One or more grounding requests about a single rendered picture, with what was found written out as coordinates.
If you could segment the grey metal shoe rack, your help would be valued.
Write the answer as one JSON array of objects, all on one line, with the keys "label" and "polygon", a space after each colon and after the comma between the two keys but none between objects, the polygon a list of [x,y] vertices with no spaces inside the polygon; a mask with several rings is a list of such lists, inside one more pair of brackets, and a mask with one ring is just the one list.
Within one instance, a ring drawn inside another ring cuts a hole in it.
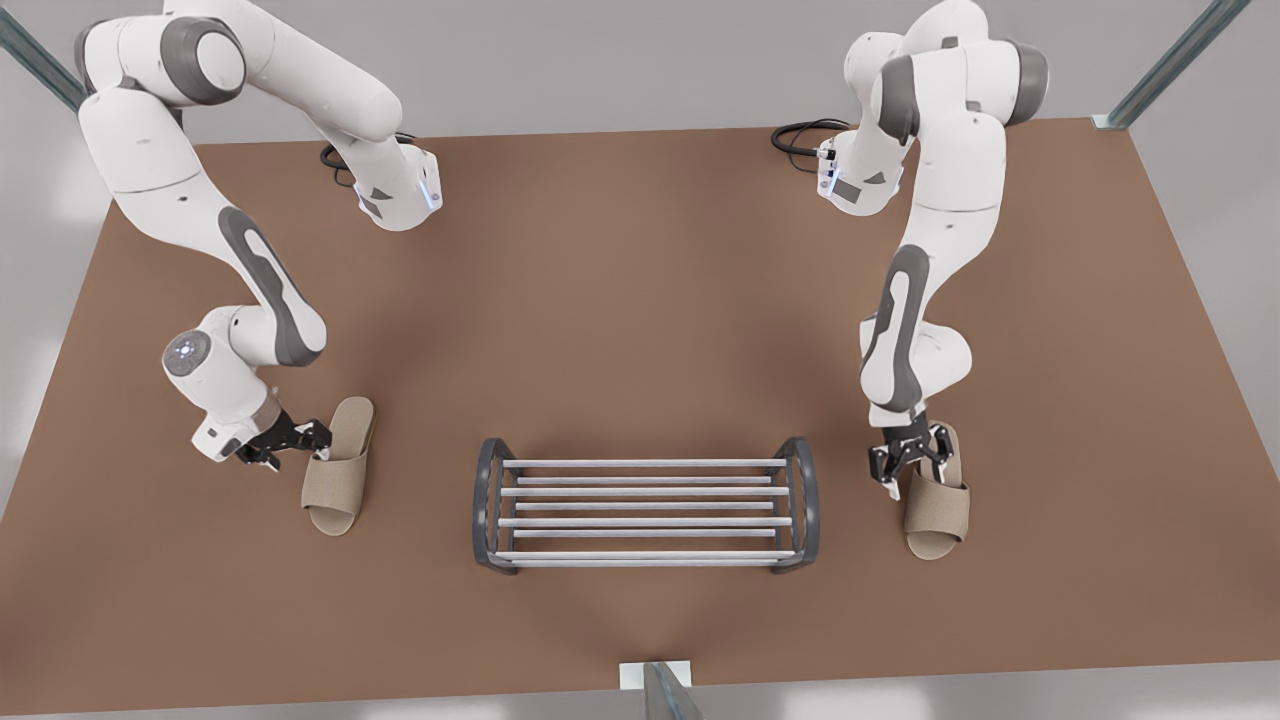
[{"label": "grey metal shoe rack", "polygon": [[527,459],[498,437],[474,482],[475,561],[525,568],[768,568],[820,548],[810,445],[765,457]]}]

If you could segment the silver frame post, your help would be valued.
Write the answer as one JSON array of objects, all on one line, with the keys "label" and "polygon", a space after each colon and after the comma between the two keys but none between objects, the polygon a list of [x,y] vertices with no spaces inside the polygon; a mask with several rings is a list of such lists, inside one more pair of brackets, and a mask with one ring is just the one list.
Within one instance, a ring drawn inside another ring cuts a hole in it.
[{"label": "silver frame post", "polygon": [[4,6],[0,6],[0,49],[76,114],[87,99],[84,86]]},{"label": "silver frame post", "polygon": [[1212,0],[1115,108],[1092,115],[1091,124],[1101,131],[1129,129],[1252,3]]},{"label": "silver frame post", "polygon": [[690,693],[687,660],[621,664],[620,688],[643,692],[645,720],[707,720]]}]

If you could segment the beige slipper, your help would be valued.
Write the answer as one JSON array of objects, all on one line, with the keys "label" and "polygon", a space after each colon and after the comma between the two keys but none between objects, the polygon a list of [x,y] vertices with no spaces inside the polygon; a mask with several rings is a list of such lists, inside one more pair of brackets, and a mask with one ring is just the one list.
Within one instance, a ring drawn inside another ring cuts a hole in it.
[{"label": "beige slipper", "polygon": [[908,547],[922,560],[942,559],[969,530],[972,496],[963,479],[959,436],[948,423],[941,425],[954,452],[945,468],[928,457],[914,464],[902,520]]},{"label": "beige slipper", "polygon": [[328,459],[308,461],[301,506],[325,536],[343,536],[361,512],[375,421],[376,411],[370,398],[343,400],[332,419]]}]

